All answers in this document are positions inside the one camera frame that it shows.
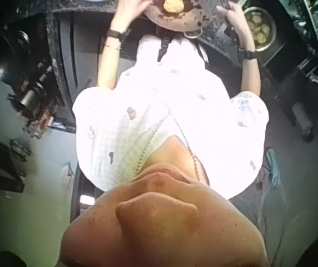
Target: neck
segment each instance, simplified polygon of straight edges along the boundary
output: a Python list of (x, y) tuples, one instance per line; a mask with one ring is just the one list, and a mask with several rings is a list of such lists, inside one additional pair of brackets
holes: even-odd
[(205, 171), (199, 160), (197, 162), (198, 175), (203, 181), (199, 181), (195, 162), (189, 149), (176, 136), (169, 137), (145, 162), (142, 171), (155, 164), (168, 164), (177, 167), (191, 180), (207, 184)]

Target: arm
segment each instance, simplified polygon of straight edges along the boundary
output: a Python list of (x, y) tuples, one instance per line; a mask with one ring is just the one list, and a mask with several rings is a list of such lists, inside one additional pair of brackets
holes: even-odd
[[(242, 48), (245, 51), (255, 51), (255, 44), (247, 20), (240, 5), (230, 2), (230, 10), (217, 6), (217, 10), (222, 13), (234, 26)], [(261, 83), (260, 72), (257, 60), (244, 60), (242, 63), (242, 84), (241, 91), (250, 91), (260, 96)]]
[[(120, 0), (111, 22), (110, 29), (124, 33), (132, 21), (138, 17), (151, 3), (151, 0)], [(121, 43), (118, 39), (108, 37), (99, 63), (97, 86), (113, 90), (116, 84), (118, 62), (120, 60)]]

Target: black watch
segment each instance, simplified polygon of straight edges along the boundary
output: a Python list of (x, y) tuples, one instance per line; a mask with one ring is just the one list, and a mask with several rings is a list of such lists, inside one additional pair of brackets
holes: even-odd
[(120, 40), (120, 42), (122, 43), (126, 37), (128, 36), (128, 34), (130, 33), (130, 29), (128, 29), (126, 32), (124, 33), (120, 33), (120, 32), (117, 32), (117, 31), (114, 31), (112, 29), (109, 29), (106, 33), (106, 36), (107, 37), (112, 37), (112, 38), (116, 38), (118, 40)]
[(245, 51), (243, 48), (238, 48), (238, 59), (240, 62), (243, 60), (255, 60), (257, 58), (256, 51)]

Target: chain necklace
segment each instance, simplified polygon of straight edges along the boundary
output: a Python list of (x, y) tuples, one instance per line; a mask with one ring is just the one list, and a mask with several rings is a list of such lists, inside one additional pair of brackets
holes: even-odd
[(164, 103), (164, 105), (167, 107), (168, 109), (168, 114), (160, 120), (160, 122), (157, 124), (156, 126), (156, 129), (154, 130), (154, 133), (151, 135), (150, 139), (149, 139), (149, 142), (147, 143), (147, 145), (145, 146), (145, 148), (143, 149), (142, 151), (142, 154), (139, 158), (139, 162), (137, 164), (137, 167), (136, 167), (136, 171), (135, 171), (135, 177), (138, 176), (139, 172), (141, 171), (141, 166), (142, 166), (142, 163), (143, 163), (143, 158), (144, 158), (144, 155), (146, 154), (148, 148), (149, 148), (149, 145), (151, 144), (152, 140), (154, 139), (154, 137), (156, 136), (156, 134), (158, 133), (159, 131), (159, 128), (162, 126), (162, 124), (171, 116), (173, 119), (174, 119), (174, 122), (176, 124), (176, 126), (179, 128), (180, 130), (180, 133), (182, 135), (182, 137), (184, 138), (185, 140), (185, 143), (186, 143), (186, 146), (190, 152), (190, 155), (192, 157), (192, 160), (193, 160), (193, 164), (194, 164), (194, 167), (195, 167), (195, 174), (197, 176), (197, 179), (199, 182), (202, 182), (202, 179), (201, 179), (201, 176), (200, 176), (200, 173), (198, 172), (198, 162), (197, 162), (197, 157), (195, 156), (195, 154), (193, 153), (192, 149), (191, 149), (191, 146), (189, 145), (188, 143), (188, 140), (185, 136), (185, 134), (183, 133), (183, 130), (180, 126), (180, 124), (177, 122), (175, 116), (172, 114), (169, 106), (167, 105), (167, 103)]

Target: hand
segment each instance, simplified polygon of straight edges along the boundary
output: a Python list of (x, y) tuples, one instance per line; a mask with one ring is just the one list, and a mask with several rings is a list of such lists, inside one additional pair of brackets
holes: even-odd
[(119, 0), (111, 29), (125, 32), (132, 21), (152, 3), (152, 0)]
[(223, 16), (225, 16), (232, 26), (235, 28), (241, 44), (244, 49), (249, 51), (255, 50), (254, 39), (249, 29), (247, 19), (243, 13), (242, 7), (239, 4), (229, 2), (230, 10), (217, 6), (216, 9)]

